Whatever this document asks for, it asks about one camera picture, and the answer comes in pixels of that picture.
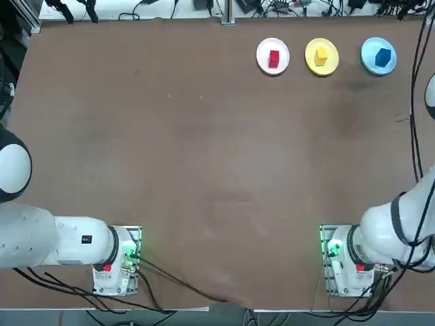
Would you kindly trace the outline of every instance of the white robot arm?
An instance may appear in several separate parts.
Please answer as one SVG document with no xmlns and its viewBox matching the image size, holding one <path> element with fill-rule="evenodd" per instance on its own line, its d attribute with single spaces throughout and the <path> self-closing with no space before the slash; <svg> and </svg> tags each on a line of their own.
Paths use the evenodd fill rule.
<svg viewBox="0 0 435 326">
<path fill-rule="evenodd" d="M 93 265 L 94 292 L 137 292 L 140 228 L 107 226 L 92 217 L 53 216 L 10 202 L 30 182 L 32 160 L 24 143 L 0 127 L 0 268 Z"/>
<path fill-rule="evenodd" d="M 360 296 L 373 283 L 375 264 L 405 264 L 417 233 L 435 167 L 409 192 L 368 209 L 360 225 L 340 225 L 328 242 L 327 254 L 340 296 Z M 435 204 L 431 200 L 411 263 L 435 266 Z"/>
</svg>

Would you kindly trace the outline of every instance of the blue cube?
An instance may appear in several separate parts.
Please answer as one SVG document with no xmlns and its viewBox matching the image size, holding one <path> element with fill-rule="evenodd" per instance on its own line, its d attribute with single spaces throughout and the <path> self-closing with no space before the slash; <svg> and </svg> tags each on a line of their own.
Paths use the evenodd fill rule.
<svg viewBox="0 0 435 326">
<path fill-rule="evenodd" d="M 375 65 L 377 67 L 385 67 L 392 59 L 392 51 L 390 49 L 381 48 L 376 54 Z"/>
</svg>

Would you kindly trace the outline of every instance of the yellow plate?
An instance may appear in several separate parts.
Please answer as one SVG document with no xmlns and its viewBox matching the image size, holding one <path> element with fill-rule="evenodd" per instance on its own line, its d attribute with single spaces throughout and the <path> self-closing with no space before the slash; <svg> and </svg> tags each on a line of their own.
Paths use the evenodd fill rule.
<svg viewBox="0 0 435 326">
<path fill-rule="evenodd" d="M 328 53 L 328 59 L 324 66 L 316 66 L 314 63 L 314 55 L 318 48 L 325 48 Z M 305 61 L 308 68 L 316 75 L 330 75 L 338 67 L 338 51 L 334 44 L 327 39 L 312 39 L 305 48 Z"/>
</svg>

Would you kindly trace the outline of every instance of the brown table surface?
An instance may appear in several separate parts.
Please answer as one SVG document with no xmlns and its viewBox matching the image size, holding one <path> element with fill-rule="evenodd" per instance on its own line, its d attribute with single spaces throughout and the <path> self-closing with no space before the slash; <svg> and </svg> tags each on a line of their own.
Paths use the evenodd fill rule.
<svg viewBox="0 0 435 326">
<path fill-rule="evenodd" d="M 321 270 L 319 224 L 358 223 L 413 185 L 411 66 L 420 21 L 394 18 L 47 24 L 34 35 L 10 130 L 29 147 L 33 178 L 19 199 L 55 215 L 143 226 L 143 255 L 207 293 L 251 308 L 313 307 Z M 375 77 L 360 63 L 371 36 L 398 64 Z M 265 37 L 287 43 L 280 77 L 263 75 Z M 340 65 L 310 73 L 306 44 L 331 40 Z M 435 162 L 435 123 L 417 82 L 423 165 Z M 71 285 L 88 267 L 52 267 Z M 147 272 L 167 308 L 206 306 Z M 384 310 L 435 311 L 433 275 L 409 273 Z M 76 297 L 0 274 L 3 308 L 88 307 Z M 149 304 L 144 289 L 131 300 Z M 347 302 L 332 300 L 332 308 Z M 123 305 L 111 304 L 122 308 Z M 328 309 L 324 283 L 315 309 Z"/>
</svg>

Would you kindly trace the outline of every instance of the red cube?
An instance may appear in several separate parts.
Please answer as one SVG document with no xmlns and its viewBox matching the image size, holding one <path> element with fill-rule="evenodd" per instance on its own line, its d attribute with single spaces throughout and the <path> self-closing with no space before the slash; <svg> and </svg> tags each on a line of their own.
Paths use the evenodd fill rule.
<svg viewBox="0 0 435 326">
<path fill-rule="evenodd" d="M 279 51 L 271 50 L 269 52 L 269 68 L 278 68 Z"/>
</svg>

